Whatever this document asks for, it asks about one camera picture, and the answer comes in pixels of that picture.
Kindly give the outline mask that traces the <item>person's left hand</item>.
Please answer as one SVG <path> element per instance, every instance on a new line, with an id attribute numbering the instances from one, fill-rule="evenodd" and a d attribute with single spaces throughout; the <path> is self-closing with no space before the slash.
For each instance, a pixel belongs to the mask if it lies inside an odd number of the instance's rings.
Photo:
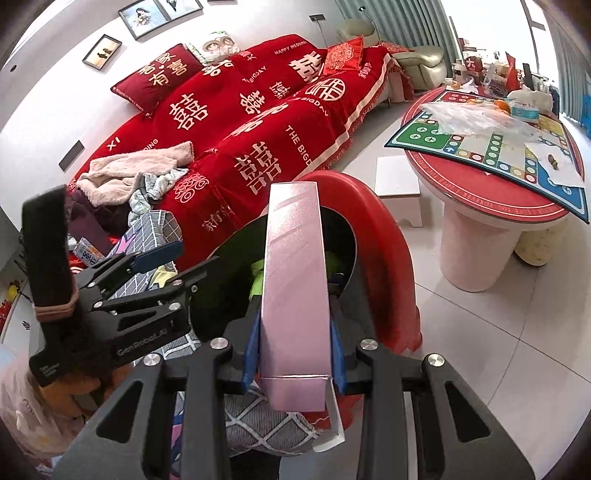
<path id="1" fill-rule="evenodd" d="M 114 380 L 110 379 L 103 385 L 99 379 L 66 375 L 46 387 L 40 387 L 42 399 L 48 408 L 56 414 L 68 418 L 91 417 L 95 409 L 87 409 L 80 406 L 76 397 L 89 395 L 91 392 L 104 388 L 102 400 L 106 400 L 112 393 Z"/>

